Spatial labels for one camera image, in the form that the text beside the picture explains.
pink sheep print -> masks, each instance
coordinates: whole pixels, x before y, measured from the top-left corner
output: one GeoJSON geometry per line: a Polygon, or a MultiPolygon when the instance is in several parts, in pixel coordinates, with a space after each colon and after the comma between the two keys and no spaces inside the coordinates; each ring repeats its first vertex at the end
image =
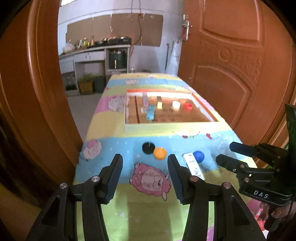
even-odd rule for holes
{"type": "Polygon", "coordinates": [[[134,175],[130,178],[130,184],[139,192],[156,197],[162,196],[166,201],[167,193],[170,190],[168,177],[169,174],[164,175],[159,169],[137,162],[135,164],[134,175]]]}

brown strip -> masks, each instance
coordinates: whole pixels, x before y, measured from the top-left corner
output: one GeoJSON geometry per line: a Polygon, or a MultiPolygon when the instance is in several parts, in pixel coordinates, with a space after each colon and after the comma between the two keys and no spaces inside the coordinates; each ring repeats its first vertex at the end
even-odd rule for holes
{"type": "Polygon", "coordinates": [[[135,96],[135,104],[136,104],[136,114],[137,114],[137,121],[138,124],[140,123],[139,112],[138,112],[138,105],[137,105],[137,97],[135,96]]]}

colorful patterned tablecloth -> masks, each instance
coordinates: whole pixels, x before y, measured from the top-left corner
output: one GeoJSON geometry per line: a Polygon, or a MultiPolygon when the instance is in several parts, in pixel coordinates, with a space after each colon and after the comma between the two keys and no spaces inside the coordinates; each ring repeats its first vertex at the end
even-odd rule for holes
{"type": "MultiPolygon", "coordinates": [[[[123,169],[113,200],[102,205],[106,229],[111,241],[177,241],[181,240],[189,205],[177,200],[167,167],[167,158],[156,160],[142,151],[144,142],[153,142],[169,154],[175,154],[186,166],[182,155],[201,151],[200,163],[205,181],[213,184],[230,182],[238,190],[234,173],[218,167],[215,158],[225,154],[256,167],[252,158],[231,152],[229,144],[240,142],[224,119],[177,76],[169,74],[132,73],[114,75],[109,80],[91,120],[76,167],[74,184],[83,183],[108,166],[114,155],[123,157],[123,169]],[[136,135],[124,131],[124,99],[128,89],[172,89],[195,94],[219,120],[218,131],[192,130],[184,137],[171,133],[147,132],[136,135]]],[[[84,240],[81,204],[77,208],[78,239],[84,240]]],[[[208,241],[213,240],[214,209],[209,203],[208,241]]]]}

green plant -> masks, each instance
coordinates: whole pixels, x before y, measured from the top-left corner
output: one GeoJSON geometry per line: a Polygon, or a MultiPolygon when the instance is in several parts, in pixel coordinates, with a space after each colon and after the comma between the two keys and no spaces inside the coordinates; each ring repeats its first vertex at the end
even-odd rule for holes
{"type": "Polygon", "coordinates": [[[93,73],[84,73],[83,76],[79,79],[79,82],[89,82],[94,80],[97,77],[102,76],[101,74],[93,74],[93,73]]]}

green air fryer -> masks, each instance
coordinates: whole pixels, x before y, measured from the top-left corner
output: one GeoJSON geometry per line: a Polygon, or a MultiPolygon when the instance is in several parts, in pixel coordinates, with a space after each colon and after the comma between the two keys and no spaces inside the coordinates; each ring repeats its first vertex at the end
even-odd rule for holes
{"type": "Polygon", "coordinates": [[[126,53],[122,50],[109,52],[109,69],[126,68],[126,53]]]}

